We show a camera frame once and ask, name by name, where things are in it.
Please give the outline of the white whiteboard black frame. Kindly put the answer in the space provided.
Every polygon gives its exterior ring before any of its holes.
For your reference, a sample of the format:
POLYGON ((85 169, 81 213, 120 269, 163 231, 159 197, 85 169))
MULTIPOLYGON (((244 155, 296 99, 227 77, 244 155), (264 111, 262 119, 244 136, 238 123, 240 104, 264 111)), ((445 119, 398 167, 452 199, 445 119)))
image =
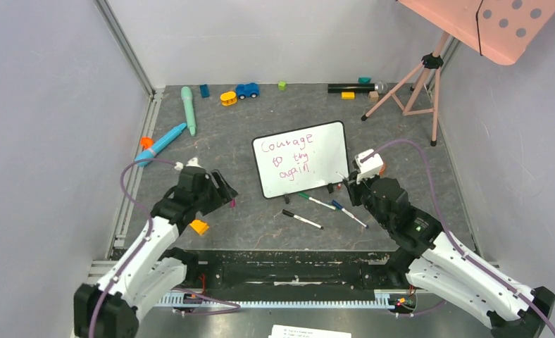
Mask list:
POLYGON ((266 199, 338 184, 350 173, 344 123, 334 120, 256 137, 251 141, 266 199))

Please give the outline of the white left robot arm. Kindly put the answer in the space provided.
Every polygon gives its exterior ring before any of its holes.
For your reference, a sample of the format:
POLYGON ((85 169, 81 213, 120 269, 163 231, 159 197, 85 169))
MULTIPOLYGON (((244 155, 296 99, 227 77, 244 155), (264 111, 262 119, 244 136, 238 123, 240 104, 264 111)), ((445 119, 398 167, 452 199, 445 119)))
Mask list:
POLYGON ((191 287, 200 278, 197 257, 171 249, 197 215, 207 215, 236 196, 218 170, 177 164, 177 184, 149 211, 138 238, 94 284, 73 296, 76 337, 135 337, 145 315, 173 287, 191 287))

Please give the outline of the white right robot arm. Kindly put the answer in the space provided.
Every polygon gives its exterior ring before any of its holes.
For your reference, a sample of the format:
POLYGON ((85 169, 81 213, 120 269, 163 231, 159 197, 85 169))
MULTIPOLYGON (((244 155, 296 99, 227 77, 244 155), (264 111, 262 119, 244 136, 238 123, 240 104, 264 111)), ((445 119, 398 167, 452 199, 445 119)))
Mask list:
POLYGON ((441 222, 413 206, 396 179, 343 181, 353 206, 363 206, 398 249, 386 263, 394 287, 407 284, 438 295, 489 328, 493 337, 539 337, 555 294, 503 274, 468 249, 441 222))

